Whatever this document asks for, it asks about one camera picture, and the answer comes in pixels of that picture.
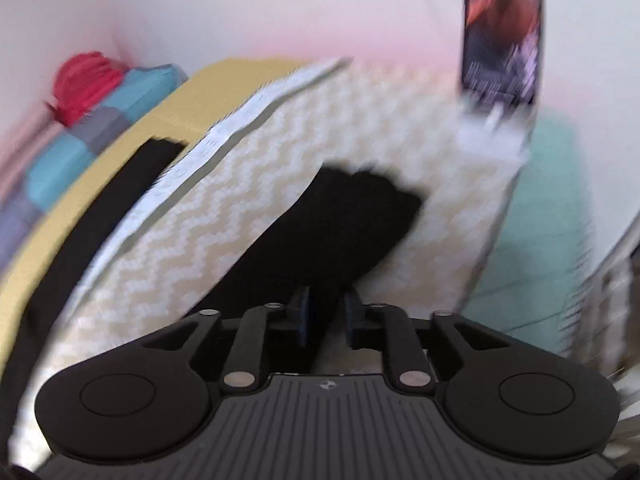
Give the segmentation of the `black knit pants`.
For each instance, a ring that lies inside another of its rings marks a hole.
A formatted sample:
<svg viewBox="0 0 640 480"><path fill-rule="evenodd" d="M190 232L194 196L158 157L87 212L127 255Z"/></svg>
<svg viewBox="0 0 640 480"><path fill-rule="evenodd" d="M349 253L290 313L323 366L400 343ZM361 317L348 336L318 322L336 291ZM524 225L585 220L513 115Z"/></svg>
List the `black knit pants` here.
<svg viewBox="0 0 640 480"><path fill-rule="evenodd" d="M178 155L179 142L142 144L66 236L28 298L1 376L1 441L9 442L32 370L88 264L119 222ZM294 205L270 224L191 314L239 318L267 302L289 302L306 286L343 290L377 266L408 234L424 198L369 169L325 164Z"/></svg>

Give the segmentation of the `yellow white patterned bedsheet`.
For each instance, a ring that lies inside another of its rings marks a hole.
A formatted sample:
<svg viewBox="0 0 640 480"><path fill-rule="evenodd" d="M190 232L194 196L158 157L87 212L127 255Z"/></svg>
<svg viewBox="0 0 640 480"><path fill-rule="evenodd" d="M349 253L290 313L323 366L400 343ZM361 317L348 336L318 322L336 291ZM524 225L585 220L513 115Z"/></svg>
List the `yellow white patterned bedsheet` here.
<svg viewBox="0 0 640 480"><path fill-rule="evenodd" d="M16 259L1 297L21 307L81 208L151 136L188 141L70 296L21 398L9 456L41 465L38 389L66 366L175 321L299 198L326 162L373 168L427 196L403 242L358 287L414 316L466 296L520 165L464 146L449 77L361 62L228 60L200 70L77 181Z"/></svg>

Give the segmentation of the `teal grey folded blanket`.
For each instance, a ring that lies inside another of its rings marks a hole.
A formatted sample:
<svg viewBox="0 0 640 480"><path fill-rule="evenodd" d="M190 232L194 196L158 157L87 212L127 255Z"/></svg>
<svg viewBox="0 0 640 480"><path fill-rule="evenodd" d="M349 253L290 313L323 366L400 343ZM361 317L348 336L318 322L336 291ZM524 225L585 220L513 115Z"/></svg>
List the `teal grey folded blanket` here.
<svg viewBox="0 0 640 480"><path fill-rule="evenodd" d="M26 162L3 167L1 266L6 268L42 217L115 140L186 81L175 65L133 68L69 127L51 122Z"/></svg>

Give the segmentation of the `red folded clothes pile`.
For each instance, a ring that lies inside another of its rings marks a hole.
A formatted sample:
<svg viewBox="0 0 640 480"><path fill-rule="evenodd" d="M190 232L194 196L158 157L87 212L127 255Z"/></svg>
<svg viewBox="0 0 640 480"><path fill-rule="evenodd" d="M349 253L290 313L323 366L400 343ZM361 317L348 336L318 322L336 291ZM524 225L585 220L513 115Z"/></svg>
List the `red folded clothes pile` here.
<svg viewBox="0 0 640 480"><path fill-rule="evenodd" d="M100 51L68 58L53 79L49 104L57 122L70 127L81 120L125 79L129 67Z"/></svg>

